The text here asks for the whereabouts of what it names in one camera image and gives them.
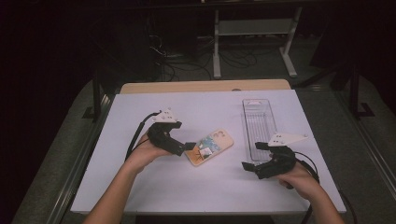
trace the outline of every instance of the transparent pencil case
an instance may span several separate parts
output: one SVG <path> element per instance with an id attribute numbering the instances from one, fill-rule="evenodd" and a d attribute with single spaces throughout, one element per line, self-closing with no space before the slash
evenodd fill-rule
<path id="1" fill-rule="evenodd" d="M 247 162 L 255 165 L 271 160 L 270 152 L 256 148 L 256 142 L 268 143 L 276 133 L 270 102 L 266 99 L 245 99 L 242 102 Z"/>

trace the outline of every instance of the smartphone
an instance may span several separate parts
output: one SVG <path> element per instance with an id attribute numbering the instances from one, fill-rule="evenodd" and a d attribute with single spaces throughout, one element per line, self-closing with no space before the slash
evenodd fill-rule
<path id="1" fill-rule="evenodd" d="M 194 166 L 198 166 L 232 145 L 231 136 L 224 129 L 217 129 L 198 141 L 192 150 L 186 150 L 184 153 Z"/>

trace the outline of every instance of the white bracket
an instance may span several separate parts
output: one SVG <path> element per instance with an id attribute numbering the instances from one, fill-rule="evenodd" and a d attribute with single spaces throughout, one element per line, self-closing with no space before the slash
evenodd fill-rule
<path id="1" fill-rule="evenodd" d="M 268 141 L 268 147 L 283 147 L 288 144 L 299 142 L 307 139 L 308 136 L 294 133 L 276 133 L 270 141 Z"/>
<path id="2" fill-rule="evenodd" d="M 176 123 L 177 117 L 173 114 L 172 110 L 168 108 L 155 116 L 153 121 L 156 123 Z"/>

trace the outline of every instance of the person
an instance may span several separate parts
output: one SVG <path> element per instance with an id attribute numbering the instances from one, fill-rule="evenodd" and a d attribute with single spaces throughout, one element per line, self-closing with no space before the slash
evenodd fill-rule
<path id="1" fill-rule="evenodd" d="M 119 224 L 137 175 L 155 159 L 169 155 L 171 155 L 170 152 L 155 147 L 150 143 L 147 135 L 143 135 L 139 140 L 138 147 L 120 167 L 107 190 L 83 223 Z M 292 185 L 300 196 L 311 202 L 318 224 L 344 223 L 329 195 L 300 163 L 297 162 L 290 172 L 278 175 L 276 178 L 282 186 Z"/>

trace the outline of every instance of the black clamp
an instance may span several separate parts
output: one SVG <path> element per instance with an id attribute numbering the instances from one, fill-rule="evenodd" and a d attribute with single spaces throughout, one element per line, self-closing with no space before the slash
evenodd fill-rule
<path id="1" fill-rule="evenodd" d="M 289 147 L 268 147 L 267 143 L 257 142 L 256 148 L 271 151 L 272 159 L 260 165 L 243 161 L 242 166 L 246 171 L 254 172 L 259 179 L 285 174 L 297 162 L 295 153 Z"/>
<path id="2" fill-rule="evenodd" d="M 180 121 L 176 123 L 153 123 L 148 128 L 148 139 L 152 145 L 181 156 L 185 150 L 192 150 L 195 147 L 195 143 L 182 144 L 171 137 L 171 130 L 179 129 L 180 126 Z"/>

